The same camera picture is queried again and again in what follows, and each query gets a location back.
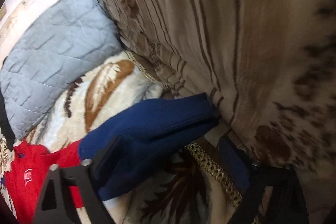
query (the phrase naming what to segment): brown leaf pattern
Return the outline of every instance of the brown leaf pattern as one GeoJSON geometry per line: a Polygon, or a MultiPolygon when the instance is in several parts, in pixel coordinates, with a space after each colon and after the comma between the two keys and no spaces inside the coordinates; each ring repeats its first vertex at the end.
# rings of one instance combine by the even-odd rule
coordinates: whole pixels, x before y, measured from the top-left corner
{"type": "Polygon", "coordinates": [[[70,110],[71,97],[81,83],[83,83],[83,80],[82,80],[81,77],[79,77],[77,80],[73,81],[70,84],[70,86],[68,87],[67,97],[66,97],[65,102],[64,102],[64,110],[65,110],[65,113],[67,114],[68,118],[71,118],[71,115],[72,115],[71,110],[70,110]]]}
{"type": "Polygon", "coordinates": [[[120,0],[121,6],[130,18],[136,18],[139,13],[139,6],[135,0],[120,0]]]}
{"type": "Polygon", "coordinates": [[[205,179],[197,162],[186,149],[182,149],[179,156],[182,158],[182,162],[169,162],[165,167],[165,171],[169,174],[175,174],[175,177],[172,181],[161,185],[165,190],[155,193],[154,200],[145,201],[147,207],[141,209],[143,215],[140,221],[149,217],[150,222],[154,215],[158,213],[162,215],[165,210],[168,210],[168,205],[171,203],[167,223],[172,220],[172,223],[179,224],[187,205],[189,205],[191,218],[193,218],[193,212],[198,214],[198,219],[192,219],[192,223],[196,224],[200,221],[197,205],[198,194],[205,207],[208,208],[205,179]]]}
{"type": "Polygon", "coordinates": [[[7,188],[2,184],[0,184],[0,194],[2,195],[3,199],[5,200],[5,202],[6,202],[7,206],[9,207],[10,211],[16,217],[16,212],[15,212],[15,209],[14,209],[13,200],[9,196],[7,188]]]}
{"type": "Polygon", "coordinates": [[[11,170],[11,162],[14,160],[14,153],[7,148],[6,139],[0,139],[0,178],[4,172],[11,170]]]}
{"type": "Polygon", "coordinates": [[[90,128],[114,90],[134,70],[134,64],[129,60],[117,63],[107,63],[92,80],[85,98],[85,128],[90,128]]]}
{"type": "Polygon", "coordinates": [[[290,163],[313,173],[323,172],[325,163],[336,164],[336,96],[330,89],[336,76],[336,36],[328,40],[303,49],[310,62],[292,83],[299,101],[274,102],[277,120],[258,127],[251,147],[257,159],[271,165],[290,163]]]}

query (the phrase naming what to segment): blanket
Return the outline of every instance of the blanket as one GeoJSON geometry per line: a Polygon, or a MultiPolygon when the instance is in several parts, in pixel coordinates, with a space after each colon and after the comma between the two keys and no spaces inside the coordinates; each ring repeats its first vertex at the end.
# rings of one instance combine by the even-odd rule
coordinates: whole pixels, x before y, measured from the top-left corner
{"type": "MultiPolygon", "coordinates": [[[[121,52],[73,81],[25,140],[29,144],[42,144],[50,152],[55,152],[82,139],[89,131],[135,103],[159,98],[163,91],[162,84],[144,75],[144,68],[130,59],[135,60],[131,53],[121,52]]],[[[10,170],[14,152],[8,150],[4,138],[0,145],[0,178],[3,178],[3,173],[10,170]]],[[[11,197],[2,184],[0,192],[16,215],[11,197]]],[[[123,204],[123,200],[129,197],[130,194],[105,202],[115,219],[125,210],[120,204],[122,210],[115,208],[117,201],[123,204]]],[[[78,212],[83,223],[90,223],[84,208],[79,208],[78,212]]]]}
{"type": "Polygon", "coordinates": [[[103,0],[176,96],[207,92],[229,138],[292,164],[311,223],[336,202],[335,0],[103,0]]]}
{"type": "Polygon", "coordinates": [[[60,0],[23,34],[0,71],[7,117],[26,137],[68,84],[121,51],[101,0],[60,0]]]}
{"type": "MultiPolygon", "coordinates": [[[[55,152],[136,102],[160,97],[163,85],[138,60],[130,52],[122,52],[75,80],[26,141],[55,152]]],[[[227,223],[241,196],[223,169],[201,148],[204,141],[187,145],[129,193],[104,201],[116,224],[227,223]]],[[[13,153],[5,139],[0,145],[2,178],[3,172],[10,170],[13,153]]],[[[16,214],[3,185],[0,192],[16,214]]],[[[90,223],[85,208],[77,212],[83,224],[90,223]]]]}

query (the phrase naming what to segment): patterned trim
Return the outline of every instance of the patterned trim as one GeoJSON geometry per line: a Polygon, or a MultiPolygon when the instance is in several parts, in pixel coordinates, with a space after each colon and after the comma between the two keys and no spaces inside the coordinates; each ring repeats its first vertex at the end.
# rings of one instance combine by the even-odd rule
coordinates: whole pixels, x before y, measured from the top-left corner
{"type": "MultiPolygon", "coordinates": [[[[242,201],[242,196],[224,170],[216,162],[214,162],[197,143],[192,142],[187,145],[186,148],[197,161],[199,166],[222,185],[229,196],[230,203],[232,206],[237,208],[242,201]]],[[[255,216],[253,224],[260,224],[257,216],[255,216]]]]}
{"type": "Polygon", "coordinates": [[[142,66],[138,61],[137,59],[134,57],[133,53],[132,52],[129,52],[129,51],[125,51],[125,53],[127,54],[128,58],[130,59],[130,61],[136,65],[139,69],[139,71],[149,80],[151,81],[152,83],[157,83],[158,81],[153,77],[151,76],[147,71],[146,69],[144,68],[144,66],[142,66]]]}
{"type": "Polygon", "coordinates": [[[239,48],[239,40],[240,40],[240,31],[241,31],[241,19],[240,19],[240,10],[241,10],[241,0],[235,0],[235,12],[236,12],[236,18],[235,18],[235,48],[234,48],[234,58],[233,58],[233,81],[236,88],[236,98],[234,100],[233,106],[232,106],[232,117],[230,119],[229,125],[232,126],[232,123],[236,117],[237,112],[237,106],[239,101],[239,90],[238,90],[238,84],[237,84],[237,75],[238,75],[238,48],[239,48]]]}

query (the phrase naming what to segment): blue knit fabric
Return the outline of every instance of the blue knit fabric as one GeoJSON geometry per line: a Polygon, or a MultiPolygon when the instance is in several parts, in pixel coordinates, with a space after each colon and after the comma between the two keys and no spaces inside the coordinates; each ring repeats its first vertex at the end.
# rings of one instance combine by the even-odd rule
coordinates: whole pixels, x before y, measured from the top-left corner
{"type": "Polygon", "coordinates": [[[233,148],[233,144],[227,138],[220,139],[218,149],[223,169],[231,177],[236,189],[244,194],[250,186],[250,172],[239,157],[238,150],[233,148]]]}
{"type": "Polygon", "coordinates": [[[81,160],[92,159],[117,136],[116,146],[122,146],[121,152],[109,159],[114,169],[100,170],[109,178],[98,191],[101,199],[134,189],[173,153],[217,126],[214,112],[205,94],[177,100],[145,100],[89,133],[79,144],[81,160]]]}

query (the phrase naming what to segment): black strap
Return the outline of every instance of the black strap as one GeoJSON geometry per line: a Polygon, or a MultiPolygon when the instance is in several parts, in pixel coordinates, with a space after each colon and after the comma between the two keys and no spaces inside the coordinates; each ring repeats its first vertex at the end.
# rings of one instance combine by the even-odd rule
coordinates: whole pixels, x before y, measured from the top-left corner
{"type": "Polygon", "coordinates": [[[293,169],[262,167],[251,176],[251,184],[228,224],[251,224],[258,213],[266,186],[281,191],[276,197],[270,224],[308,224],[308,213],[299,181],[293,169]]]}
{"type": "Polygon", "coordinates": [[[2,135],[4,135],[4,137],[6,138],[7,148],[10,151],[12,151],[13,144],[15,142],[15,135],[7,118],[7,113],[5,109],[5,100],[2,96],[1,88],[0,88],[0,128],[2,135]]]}

